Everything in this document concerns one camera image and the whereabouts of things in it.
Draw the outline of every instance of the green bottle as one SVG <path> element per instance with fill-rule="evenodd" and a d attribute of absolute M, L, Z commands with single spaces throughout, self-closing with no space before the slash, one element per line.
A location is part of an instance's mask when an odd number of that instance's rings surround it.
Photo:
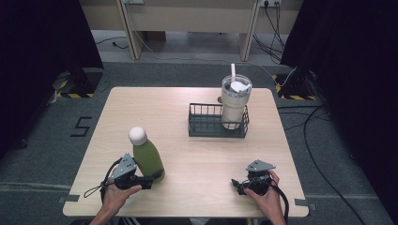
<path fill-rule="evenodd" d="M 134 160 L 144 176 L 152 176 L 159 183 L 165 175 L 161 156 L 156 146 L 147 138 L 142 127 L 134 127 L 129 132 Z"/>

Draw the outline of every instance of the hand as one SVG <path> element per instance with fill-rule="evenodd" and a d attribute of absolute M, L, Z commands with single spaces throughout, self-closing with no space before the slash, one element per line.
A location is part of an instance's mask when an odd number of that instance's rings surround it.
<path fill-rule="evenodd" d="M 111 184 L 106 188 L 105 196 L 103 198 L 102 207 L 91 221 L 90 225 L 102 225 L 107 224 L 120 210 L 120 208 L 126 203 L 126 199 L 130 195 L 141 190 L 141 186 L 133 186 L 129 189 L 119 189 L 115 184 Z"/>
<path fill-rule="evenodd" d="M 279 177 L 276 175 L 274 171 L 269 171 L 273 181 L 272 185 L 279 184 Z M 249 188 L 243 189 L 243 191 L 255 200 L 257 206 L 264 213 L 264 215 L 272 222 L 274 225 L 286 224 L 283 218 L 283 212 L 281 208 L 281 199 L 276 192 L 276 190 L 272 187 L 268 188 L 267 193 L 264 196 L 260 196 L 256 194 Z"/>

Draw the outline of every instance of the black curtain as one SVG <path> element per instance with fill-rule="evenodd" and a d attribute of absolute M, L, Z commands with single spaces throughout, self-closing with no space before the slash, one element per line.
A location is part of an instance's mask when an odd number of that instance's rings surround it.
<path fill-rule="evenodd" d="M 103 68 L 78 0 L 0 2 L 0 157 L 33 124 L 63 71 Z"/>
<path fill-rule="evenodd" d="M 342 137 L 396 224 L 397 15 L 395 0 L 304 0 L 281 62 L 316 73 Z"/>

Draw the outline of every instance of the plastic cup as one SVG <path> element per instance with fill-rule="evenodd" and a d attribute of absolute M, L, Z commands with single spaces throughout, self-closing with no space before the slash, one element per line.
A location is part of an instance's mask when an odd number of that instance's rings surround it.
<path fill-rule="evenodd" d="M 242 121 L 245 106 L 249 101 L 250 93 L 252 91 L 252 81 L 237 74 L 236 82 L 241 82 L 244 85 L 250 84 L 250 87 L 242 92 L 236 92 L 231 88 L 232 76 L 226 76 L 222 80 L 222 125 L 228 129 L 239 128 Z"/>

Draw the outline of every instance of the wire basket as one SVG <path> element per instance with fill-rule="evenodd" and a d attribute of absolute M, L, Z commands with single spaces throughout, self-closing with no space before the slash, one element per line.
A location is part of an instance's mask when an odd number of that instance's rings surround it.
<path fill-rule="evenodd" d="M 223 122 L 222 105 L 191 103 L 188 122 L 190 137 L 245 138 L 249 125 L 248 107 L 245 106 L 240 122 Z"/>

